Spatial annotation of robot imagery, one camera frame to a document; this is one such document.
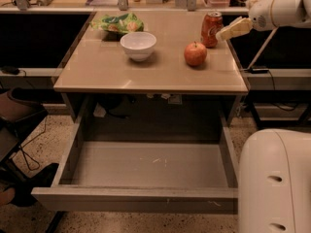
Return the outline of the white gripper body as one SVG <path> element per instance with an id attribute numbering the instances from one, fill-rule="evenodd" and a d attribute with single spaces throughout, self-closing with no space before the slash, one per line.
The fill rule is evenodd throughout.
<path id="1" fill-rule="evenodd" d="M 249 19 L 257 31 L 277 27 L 306 27 L 306 0 L 259 0 L 249 9 Z"/>

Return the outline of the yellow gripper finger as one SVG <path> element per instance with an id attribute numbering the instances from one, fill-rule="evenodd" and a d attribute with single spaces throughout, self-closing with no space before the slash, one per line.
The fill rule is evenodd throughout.
<path id="1" fill-rule="evenodd" d="M 253 23 L 248 17 L 243 17 L 239 22 L 225 26 L 217 34 L 218 41 L 226 41 L 248 34 L 253 29 Z"/>
<path id="2" fill-rule="evenodd" d="M 236 19 L 234 19 L 232 22 L 229 23 L 229 25 L 235 24 L 237 22 L 239 22 L 240 20 L 242 20 L 243 17 L 237 17 Z"/>

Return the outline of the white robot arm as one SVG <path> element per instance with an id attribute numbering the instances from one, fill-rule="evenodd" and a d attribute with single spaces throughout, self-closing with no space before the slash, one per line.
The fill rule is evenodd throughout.
<path id="1" fill-rule="evenodd" d="M 283 26 L 308 28 L 311 0 L 259 0 L 220 41 Z M 239 233 L 311 233 L 311 134 L 264 129 L 245 142 L 238 187 Z"/>

